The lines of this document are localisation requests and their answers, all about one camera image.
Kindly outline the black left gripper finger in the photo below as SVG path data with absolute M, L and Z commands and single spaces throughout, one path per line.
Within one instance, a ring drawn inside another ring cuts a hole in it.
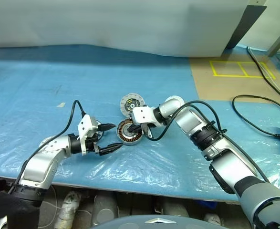
M 107 124 L 99 124 L 99 131 L 108 131 L 112 128 L 116 127 L 115 124 L 107 123 Z
M 104 148 L 99 147 L 98 155 L 104 156 L 104 155 L 113 153 L 114 151 L 121 148 L 123 145 L 124 145 L 123 143 L 113 143 L 113 144 L 110 144 L 110 145 L 108 145 Z

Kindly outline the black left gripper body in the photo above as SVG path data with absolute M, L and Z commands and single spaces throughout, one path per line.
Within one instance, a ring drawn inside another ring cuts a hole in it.
M 100 154 L 100 147 L 98 146 L 98 141 L 103 137 L 103 131 L 97 131 L 93 134 L 92 137 L 88 137 L 86 139 L 86 152 L 95 152 L 96 154 Z

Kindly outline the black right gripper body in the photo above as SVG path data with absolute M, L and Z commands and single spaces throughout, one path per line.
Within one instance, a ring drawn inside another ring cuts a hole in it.
M 153 135 L 151 132 L 151 129 L 147 123 L 140 124 L 141 125 L 141 130 L 142 134 L 149 140 L 153 139 Z

